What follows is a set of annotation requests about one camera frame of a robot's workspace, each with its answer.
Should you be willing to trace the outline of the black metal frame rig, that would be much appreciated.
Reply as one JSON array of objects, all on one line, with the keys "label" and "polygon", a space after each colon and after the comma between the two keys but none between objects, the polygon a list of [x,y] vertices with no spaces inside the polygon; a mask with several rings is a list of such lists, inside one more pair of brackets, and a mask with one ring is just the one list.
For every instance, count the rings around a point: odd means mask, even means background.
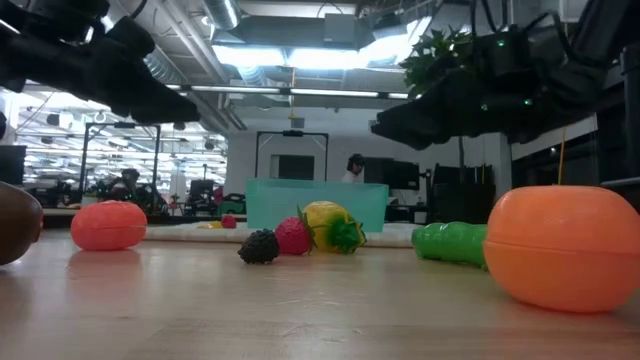
[{"label": "black metal frame rig", "polygon": [[259,156],[262,145],[265,145],[268,141],[262,143],[260,138],[262,135],[280,135],[283,137],[312,137],[320,136],[324,138],[325,145],[321,146],[324,149],[324,181],[328,181],[328,160],[329,160],[329,142],[330,135],[328,133],[321,132],[304,132],[300,130],[283,130],[283,131],[257,131],[255,136],[255,155],[254,155],[254,178],[258,178],[259,175]]},{"label": "black metal frame rig", "polygon": [[[106,127],[113,127],[116,129],[135,129],[135,128],[144,128],[144,125],[136,124],[132,122],[122,122],[122,121],[111,122],[111,123],[88,122],[85,124],[83,146],[82,146],[82,153],[81,153],[80,178],[79,178],[79,185],[78,185],[78,191],[81,195],[83,195],[86,190],[86,182],[87,182],[86,166],[87,166],[88,153],[90,152],[89,143],[95,137],[99,137],[102,130]],[[160,145],[161,145],[161,127],[159,125],[151,125],[151,128],[155,129],[155,133],[150,136],[150,139],[155,141],[151,185],[153,188],[157,188],[156,183],[158,180],[158,163],[159,163],[159,153],[160,153]]]}]

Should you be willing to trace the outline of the silver round ceiling duct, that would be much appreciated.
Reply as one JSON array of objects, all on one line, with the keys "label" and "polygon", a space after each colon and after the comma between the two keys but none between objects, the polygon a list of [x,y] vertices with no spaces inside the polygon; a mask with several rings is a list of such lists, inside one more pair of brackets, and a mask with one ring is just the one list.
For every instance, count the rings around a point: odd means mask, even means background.
[{"label": "silver round ceiling duct", "polygon": [[241,20],[237,0],[201,0],[209,23],[219,30],[236,28]]}]

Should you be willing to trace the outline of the red toy strawberry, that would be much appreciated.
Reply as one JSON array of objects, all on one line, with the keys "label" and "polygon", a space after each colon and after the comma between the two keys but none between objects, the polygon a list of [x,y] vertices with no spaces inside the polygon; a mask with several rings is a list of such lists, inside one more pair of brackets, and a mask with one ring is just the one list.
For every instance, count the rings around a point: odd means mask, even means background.
[{"label": "red toy strawberry", "polygon": [[309,225],[307,214],[297,208],[296,216],[289,216],[276,227],[274,234],[279,251],[284,255],[305,255],[316,247],[314,231]]}]

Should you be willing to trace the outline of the green plant in black pot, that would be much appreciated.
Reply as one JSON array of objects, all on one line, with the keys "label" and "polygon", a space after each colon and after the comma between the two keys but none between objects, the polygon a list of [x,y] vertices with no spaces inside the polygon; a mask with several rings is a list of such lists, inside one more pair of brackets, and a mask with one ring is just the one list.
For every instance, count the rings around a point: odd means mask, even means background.
[{"label": "green plant in black pot", "polygon": [[[413,53],[400,63],[406,71],[405,83],[412,95],[423,94],[450,70],[470,69],[469,52],[464,48],[471,42],[471,34],[462,29],[433,30],[421,37],[413,46]],[[487,162],[486,138],[454,136],[442,144],[431,145],[433,150],[452,151],[449,162],[436,160],[428,169],[426,199],[430,219],[440,222],[461,221],[484,224],[496,196],[495,169]],[[477,167],[491,165],[494,184],[432,184],[435,165],[451,167]]]}]

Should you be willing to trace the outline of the green crate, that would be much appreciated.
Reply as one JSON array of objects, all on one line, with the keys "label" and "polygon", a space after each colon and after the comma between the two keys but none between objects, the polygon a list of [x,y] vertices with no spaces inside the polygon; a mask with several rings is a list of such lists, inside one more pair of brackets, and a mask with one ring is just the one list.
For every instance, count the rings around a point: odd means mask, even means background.
[{"label": "green crate", "polygon": [[216,215],[224,216],[227,214],[245,215],[246,214],[246,202],[235,200],[223,200],[220,204],[216,205]]}]

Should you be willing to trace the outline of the person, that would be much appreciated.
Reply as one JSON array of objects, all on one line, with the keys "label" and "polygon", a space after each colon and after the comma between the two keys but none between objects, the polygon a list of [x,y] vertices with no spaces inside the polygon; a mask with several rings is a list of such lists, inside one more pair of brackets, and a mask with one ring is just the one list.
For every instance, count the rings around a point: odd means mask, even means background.
[{"label": "person", "polygon": [[115,178],[107,186],[108,200],[132,202],[143,210],[148,210],[152,201],[152,188],[149,184],[138,185],[140,173],[134,168],[128,168],[121,172],[121,176]]},{"label": "person", "polygon": [[365,167],[365,158],[359,153],[351,155],[347,162],[346,172],[341,181],[343,183],[361,183],[362,172]]}]

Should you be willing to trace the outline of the green toy cucumber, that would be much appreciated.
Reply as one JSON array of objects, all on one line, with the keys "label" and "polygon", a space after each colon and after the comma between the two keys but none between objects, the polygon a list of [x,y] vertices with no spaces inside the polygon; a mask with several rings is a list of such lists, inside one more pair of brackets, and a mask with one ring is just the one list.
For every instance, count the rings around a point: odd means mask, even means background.
[{"label": "green toy cucumber", "polygon": [[413,230],[411,244],[422,259],[485,268],[483,241],[486,234],[487,226],[483,224],[431,223]]}]

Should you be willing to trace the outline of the white checkered cloth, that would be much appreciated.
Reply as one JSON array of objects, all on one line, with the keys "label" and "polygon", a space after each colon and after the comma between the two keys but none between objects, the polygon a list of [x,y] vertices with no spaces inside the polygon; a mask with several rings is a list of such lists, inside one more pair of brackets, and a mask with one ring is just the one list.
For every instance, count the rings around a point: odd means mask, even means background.
[{"label": "white checkered cloth", "polygon": [[[206,243],[244,242],[254,232],[245,223],[235,229],[204,229],[204,222],[172,226],[148,226],[144,241],[183,241]],[[411,234],[418,228],[415,224],[387,223],[382,232],[366,232],[366,247],[411,248]]]}]

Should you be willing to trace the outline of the orange toy orange green stem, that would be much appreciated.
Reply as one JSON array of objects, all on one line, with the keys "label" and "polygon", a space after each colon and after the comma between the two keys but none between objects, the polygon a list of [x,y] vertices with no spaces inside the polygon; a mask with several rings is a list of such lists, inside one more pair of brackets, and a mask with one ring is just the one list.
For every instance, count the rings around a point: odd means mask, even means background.
[{"label": "orange toy orange green stem", "polygon": [[594,186],[528,186],[493,207],[484,257],[513,298],[576,313],[607,312],[640,290],[640,214]]}]

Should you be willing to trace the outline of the brown toy kiwi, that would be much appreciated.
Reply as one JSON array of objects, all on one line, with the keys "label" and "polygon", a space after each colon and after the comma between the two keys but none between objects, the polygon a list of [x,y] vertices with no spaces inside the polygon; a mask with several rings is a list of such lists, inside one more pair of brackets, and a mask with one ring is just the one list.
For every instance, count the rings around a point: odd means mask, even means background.
[{"label": "brown toy kiwi", "polygon": [[20,259],[38,241],[43,209],[24,190],[0,181],[0,266]]}]

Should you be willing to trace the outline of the black toy blackberry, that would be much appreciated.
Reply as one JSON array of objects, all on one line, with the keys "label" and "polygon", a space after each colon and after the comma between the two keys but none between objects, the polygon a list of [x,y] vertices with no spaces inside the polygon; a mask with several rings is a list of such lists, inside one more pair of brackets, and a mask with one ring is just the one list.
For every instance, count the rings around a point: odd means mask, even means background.
[{"label": "black toy blackberry", "polygon": [[269,229],[254,231],[241,245],[238,255],[247,264],[271,263],[279,256],[275,233]]}]

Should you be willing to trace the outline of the teal translucent tupperware container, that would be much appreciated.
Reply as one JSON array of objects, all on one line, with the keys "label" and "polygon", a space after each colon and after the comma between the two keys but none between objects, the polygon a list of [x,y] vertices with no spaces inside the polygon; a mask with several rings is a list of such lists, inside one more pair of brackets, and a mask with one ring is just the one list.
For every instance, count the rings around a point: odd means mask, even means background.
[{"label": "teal translucent tupperware container", "polygon": [[389,187],[375,183],[319,182],[309,180],[249,179],[246,183],[247,227],[274,229],[284,218],[315,201],[344,207],[363,223],[366,233],[381,232]]}]

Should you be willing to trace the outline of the orange ridged toy mandarin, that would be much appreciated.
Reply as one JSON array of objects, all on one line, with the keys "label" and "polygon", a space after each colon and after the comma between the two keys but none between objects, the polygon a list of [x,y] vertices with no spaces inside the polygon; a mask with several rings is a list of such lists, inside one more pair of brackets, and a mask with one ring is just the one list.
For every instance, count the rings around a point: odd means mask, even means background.
[{"label": "orange ridged toy mandarin", "polygon": [[104,201],[82,207],[73,217],[70,234],[86,251],[116,251],[138,245],[145,237],[147,216],[134,203]]}]

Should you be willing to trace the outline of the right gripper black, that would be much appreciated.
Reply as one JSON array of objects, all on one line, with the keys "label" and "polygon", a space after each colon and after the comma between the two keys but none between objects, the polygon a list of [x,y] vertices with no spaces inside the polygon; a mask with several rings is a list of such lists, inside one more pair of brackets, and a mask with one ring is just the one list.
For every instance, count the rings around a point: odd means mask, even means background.
[{"label": "right gripper black", "polygon": [[483,88],[475,76],[447,74],[405,106],[401,122],[380,112],[370,131],[414,149],[493,132],[526,143],[594,113],[604,83],[602,68],[564,64],[545,69],[540,85],[517,106],[489,108],[483,115]]}]

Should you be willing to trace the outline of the yellow toy pineapple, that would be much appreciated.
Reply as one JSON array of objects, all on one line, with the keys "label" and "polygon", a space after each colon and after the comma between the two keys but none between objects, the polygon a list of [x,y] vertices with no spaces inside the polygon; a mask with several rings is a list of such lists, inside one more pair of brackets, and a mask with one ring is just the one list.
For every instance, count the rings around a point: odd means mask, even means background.
[{"label": "yellow toy pineapple", "polygon": [[297,210],[312,245],[319,251],[353,254],[367,242],[363,223],[337,203],[316,201]]}]

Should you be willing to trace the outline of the grey rectangular ceiling duct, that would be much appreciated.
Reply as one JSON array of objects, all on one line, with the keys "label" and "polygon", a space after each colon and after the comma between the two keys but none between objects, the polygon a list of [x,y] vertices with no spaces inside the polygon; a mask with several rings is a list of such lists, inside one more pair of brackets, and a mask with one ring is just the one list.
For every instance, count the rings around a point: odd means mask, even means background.
[{"label": "grey rectangular ceiling duct", "polygon": [[376,40],[413,35],[427,25],[442,0],[398,0],[366,15],[326,13],[310,17],[249,15],[211,37],[213,45],[281,49],[360,50]]}]

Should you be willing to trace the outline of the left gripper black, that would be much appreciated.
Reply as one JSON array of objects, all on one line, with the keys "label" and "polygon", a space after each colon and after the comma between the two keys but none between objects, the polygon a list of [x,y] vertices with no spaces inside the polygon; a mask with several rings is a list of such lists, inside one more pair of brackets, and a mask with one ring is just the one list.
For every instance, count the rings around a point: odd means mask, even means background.
[{"label": "left gripper black", "polygon": [[[170,90],[143,57],[114,52],[110,39],[72,46],[37,39],[0,40],[0,87],[20,93],[27,80],[111,108],[139,123],[197,122],[200,113],[182,89]],[[107,64],[107,87],[96,84]]]}]

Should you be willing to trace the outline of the long ceiling light bar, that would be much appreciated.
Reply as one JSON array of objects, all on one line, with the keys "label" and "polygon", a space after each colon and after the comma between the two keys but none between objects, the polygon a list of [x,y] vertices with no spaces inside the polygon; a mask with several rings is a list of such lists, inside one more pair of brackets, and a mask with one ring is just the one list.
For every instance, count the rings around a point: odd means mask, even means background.
[{"label": "long ceiling light bar", "polygon": [[324,96],[363,99],[409,100],[408,93],[311,89],[290,87],[249,87],[249,86],[221,86],[221,85],[168,85],[168,88],[178,92],[211,92],[225,94],[253,94],[253,95],[283,95],[283,96]]}]

